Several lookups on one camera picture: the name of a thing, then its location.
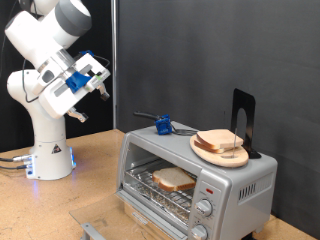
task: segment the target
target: toaster oven rack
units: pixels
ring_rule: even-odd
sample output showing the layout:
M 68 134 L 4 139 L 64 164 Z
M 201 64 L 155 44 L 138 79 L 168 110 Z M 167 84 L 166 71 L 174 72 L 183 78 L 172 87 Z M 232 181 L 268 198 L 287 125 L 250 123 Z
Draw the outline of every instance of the toaster oven rack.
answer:
M 158 183 L 152 181 L 154 171 L 167 167 L 175 167 L 175 165 L 161 159 L 129 170 L 126 175 L 135 181 L 129 181 L 130 183 L 127 182 L 127 185 L 188 226 L 194 189 L 167 192 L 159 188 Z M 195 181 L 197 180 L 195 175 L 191 173 L 188 173 L 188 175 Z

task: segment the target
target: toaster oven door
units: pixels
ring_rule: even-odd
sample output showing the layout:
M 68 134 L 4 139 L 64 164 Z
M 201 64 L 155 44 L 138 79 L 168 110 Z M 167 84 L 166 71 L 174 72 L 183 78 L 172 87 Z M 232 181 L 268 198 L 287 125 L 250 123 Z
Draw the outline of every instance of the toaster oven door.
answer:
M 187 239 L 124 190 L 70 214 L 96 240 Z

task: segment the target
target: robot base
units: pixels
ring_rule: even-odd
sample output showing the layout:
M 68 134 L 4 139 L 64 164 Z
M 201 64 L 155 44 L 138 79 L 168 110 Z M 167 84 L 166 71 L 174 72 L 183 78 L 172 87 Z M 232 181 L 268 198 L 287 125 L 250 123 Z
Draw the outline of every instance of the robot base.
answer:
M 26 169 L 29 179 L 56 180 L 68 176 L 76 167 L 72 148 L 66 140 L 52 143 L 36 142 L 30 149 L 32 164 Z

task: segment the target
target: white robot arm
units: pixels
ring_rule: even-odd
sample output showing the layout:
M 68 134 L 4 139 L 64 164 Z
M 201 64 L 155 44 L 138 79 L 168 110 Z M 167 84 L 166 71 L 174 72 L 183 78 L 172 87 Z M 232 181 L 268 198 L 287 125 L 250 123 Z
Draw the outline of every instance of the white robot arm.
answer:
M 89 53 L 75 61 L 65 50 L 90 28 L 90 13 L 77 0 L 61 0 L 41 22 L 23 11 L 6 26 L 8 39 L 40 73 L 32 93 L 53 118 L 94 89 L 105 100 L 109 96 L 103 84 L 109 71 Z
M 28 157 L 20 158 L 27 159 L 27 178 L 53 180 L 67 176 L 75 166 L 66 145 L 64 114 L 86 121 L 74 105 L 95 89 L 107 100 L 103 82 L 110 72 L 90 51 L 76 60 L 66 51 L 91 28 L 90 13 L 80 0 L 33 1 L 20 0 L 20 5 L 43 14 L 43 19 L 20 12 L 7 24 L 5 34 L 36 70 L 12 73 L 8 91 L 32 118 L 35 145 Z

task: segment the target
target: toaster oven knob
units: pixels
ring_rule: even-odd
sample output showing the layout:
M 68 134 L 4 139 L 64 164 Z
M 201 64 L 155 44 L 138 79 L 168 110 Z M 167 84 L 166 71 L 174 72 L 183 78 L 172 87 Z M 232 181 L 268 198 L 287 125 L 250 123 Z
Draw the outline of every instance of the toaster oven knob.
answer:
M 208 237 L 207 230 L 202 225 L 197 225 L 192 228 L 191 234 L 194 240 L 206 240 Z
M 212 206 L 208 200 L 201 200 L 195 205 L 197 212 L 204 217 L 209 217 L 212 213 Z

